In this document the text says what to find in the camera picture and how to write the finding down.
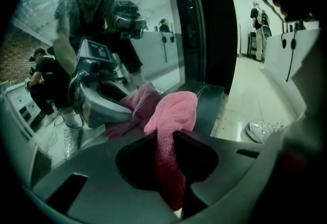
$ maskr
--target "silver shoe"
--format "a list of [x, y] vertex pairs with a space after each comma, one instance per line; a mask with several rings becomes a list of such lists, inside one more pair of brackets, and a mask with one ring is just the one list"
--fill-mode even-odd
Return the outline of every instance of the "silver shoe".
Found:
[[64, 154], [67, 160], [70, 159], [79, 148], [80, 133], [80, 127], [71, 128], [67, 126], [63, 129]]
[[245, 131], [247, 135], [256, 143], [265, 143], [270, 134], [277, 132], [284, 128], [284, 123], [267, 123], [262, 121], [250, 121]]

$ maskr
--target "towel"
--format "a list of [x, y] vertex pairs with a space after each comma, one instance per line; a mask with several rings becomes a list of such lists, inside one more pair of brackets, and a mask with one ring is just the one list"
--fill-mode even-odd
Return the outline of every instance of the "towel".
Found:
[[155, 175], [161, 197], [174, 211], [183, 205], [185, 176], [177, 165], [173, 133], [193, 129], [197, 104], [197, 97], [192, 92], [168, 94], [144, 128], [146, 133], [157, 130]]
[[160, 101], [160, 95], [151, 83], [144, 83], [129, 96], [121, 99], [120, 104], [133, 112], [132, 121], [106, 124], [106, 135], [109, 140], [122, 137], [128, 131], [139, 126], [142, 129], [153, 115]]

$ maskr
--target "white floor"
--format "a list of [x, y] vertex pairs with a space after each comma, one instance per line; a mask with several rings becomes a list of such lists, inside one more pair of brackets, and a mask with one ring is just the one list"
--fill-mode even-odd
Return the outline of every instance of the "white floor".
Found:
[[283, 121], [289, 125], [296, 119], [290, 103], [263, 69], [263, 63], [237, 58], [233, 84], [216, 137], [251, 142], [244, 130], [249, 121]]

